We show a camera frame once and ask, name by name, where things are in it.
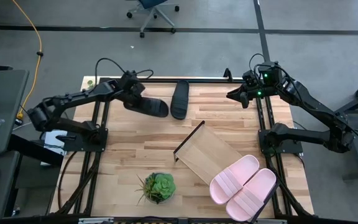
black slipper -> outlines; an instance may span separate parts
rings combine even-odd
[[[171,101],[171,114],[176,119],[185,119],[189,104],[189,83],[180,80],[177,83]]]
[[[159,118],[168,116],[168,105],[160,99],[142,97],[139,105],[132,106],[128,103],[124,103],[124,107],[131,111]]]

black floor stripe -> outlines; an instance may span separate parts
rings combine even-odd
[[[138,27],[37,26],[38,31],[68,32],[140,32]],[[176,32],[257,34],[258,29],[175,28]],[[0,30],[33,30],[32,26],[0,25]],[[146,28],[144,32],[171,32],[171,28]]]
[[[177,32],[194,33],[227,33],[227,34],[260,34],[262,42],[266,43],[266,34],[288,35],[358,35],[358,30],[281,30],[264,29],[260,7],[255,7],[257,23],[261,29],[236,28],[176,28]],[[39,31],[67,31],[67,32],[140,32],[138,27],[81,27],[81,26],[37,26]],[[0,30],[33,30],[32,26],[0,25]],[[171,28],[146,28],[145,32],[171,32]],[[267,49],[262,49],[264,55],[269,55]]]
[[[266,29],[266,34],[291,35],[358,35],[358,30],[279,30]]]
[[[258,23],[258,29],[259,29],[260,44],[262,46],[262,54],[264,55],[266,61],[270,61],[270,55],[269,55],[269,50],[267,48],[267,40],[265,35],[265,27],[264,27],[262,12],[260,11],[260,5],[258,0],[254,0],[254,7],[256,13],[256,21]]]

wooden table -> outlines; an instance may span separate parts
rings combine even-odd
[[[84,77],[82,88],[87,88]],[[145,83],[143,96],[160,98],[170,105],[174,83]],[[171,115],[155,118],[126,110],[122,102],[111,102],[107,128],[109,129],[106,151],[102,159],[96,183],[92,216],[108,217],[197,217],[227,218],[225,206],[216,205],[209,196],[208,185],[194,174],[182,161],[174,163],[173,150],[202,121],[215,134],[225,140],[242,155],[252,154],[265,167],[265,159],[260,152],[257,131],[260,129],[256,102],[242,109],[241,104],[227,99],[226,93],[239,84],[190,84],[190,99],[186,119],[179,121]],[[293,126],[289,105],[279,97],[271,97],[276,122]],[[74,120],[91,120],[94,104],[77,107]],[[77,153],[63,178],[62,202],[73,193],[80,179],[83,153]],[[283,154],[283,165],[287,185],[304,208],[313,213],[305,171],[299,158]],[[169,202],[154,205],[141,200],[140,181],[152,172],[168,172],[175,179],[177,191]],[[85,189],[83,207],[87,195]],[[280,208],[284,211],[282,197]],[[57,193],[53,198],[51,212],[57,210]],[[268,203],[260,218],[272,218],[272,203]]]

potted plant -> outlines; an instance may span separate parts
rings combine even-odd
[[[138,178],[142,183],[140,185],[142,188],[139,190],[143,191],[143,195],[137,202],[138,204],[143,197],[156,204],[166,202],[172,197],[176,190],[176,186],[173,182],[173,177],[171,174],[160,172],[152,173],[144,181],[139,176]]]
[[[93,86],[94,86],[92,80],[88,80],[88,82],[87,82],[86,84],[88,84],[88,89],[89,89],[89,90],[92,89]]]

pink slide sandal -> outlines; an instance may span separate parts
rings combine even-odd
[[[259,169],[258,160],[246,155],[220,172],[209,185],[209,194],[218,205],[226,203]]]
[[[276,175],[261,169],[226,205],[226,212],[236,221],[252,218],[264,205],[264,200],[276,183]]]

